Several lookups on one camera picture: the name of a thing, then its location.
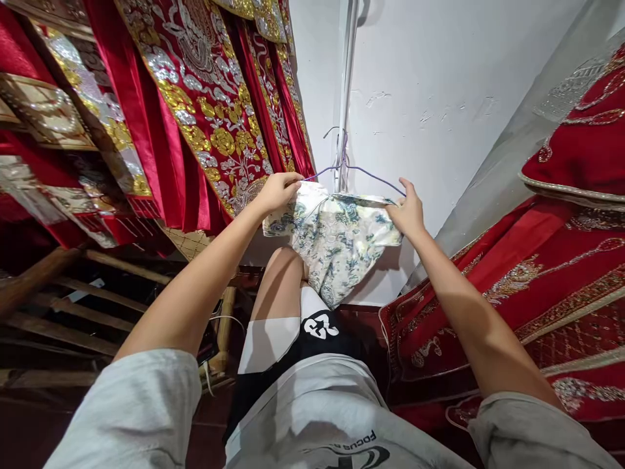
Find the blue floral cloth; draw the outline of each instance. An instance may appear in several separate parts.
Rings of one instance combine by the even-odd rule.
[[[317,182],[302,182],[286,208],[262,223],[265,236],[290,236],[290,245],[310,268],[310,286],[335,309],[360,283],[386,246],[402,235],[384,209],[390,199],[328,194]]]

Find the white wall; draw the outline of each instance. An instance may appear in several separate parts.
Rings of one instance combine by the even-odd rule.
[[[333,160],[347,0],[290,0],[298,81],[317,169]],[[361,9],[368,2],[361,1]],[[353,164],[412,180],[439,231],[584,0],[371,0],[358,28],[350,95]],[[331,176],[321,183],[331,188]],[[352,172],[350,191],[398,194]],[[255,240],[261,250],[263,240]],[[418,263],[387,249],[350,299],[383,305]]]

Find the black shorts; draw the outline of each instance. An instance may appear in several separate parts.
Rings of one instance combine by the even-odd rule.
[[[305,330],[307,322],[306,328],[312,329],[311,332]],[[345,327],[341,327],[339,316],[327,309],[318,311],[300,324],[299,335],[288,352],[267,371],[237,375],[223,443],[226,444],[249,409],[284,372],[305,358],[325,353],[347,355],[356,360],[365,359],[365,348],[362,342],[356,336],[349,334]]]

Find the sleeve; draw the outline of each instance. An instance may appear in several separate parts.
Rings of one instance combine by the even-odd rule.
[[[617,469],[588,430],[561,410],[528,395],[485,399],[469,432],[487,469]]]
[[[187,352],[124,357],[102,371],[44,469],[183,467],[201,391]]]

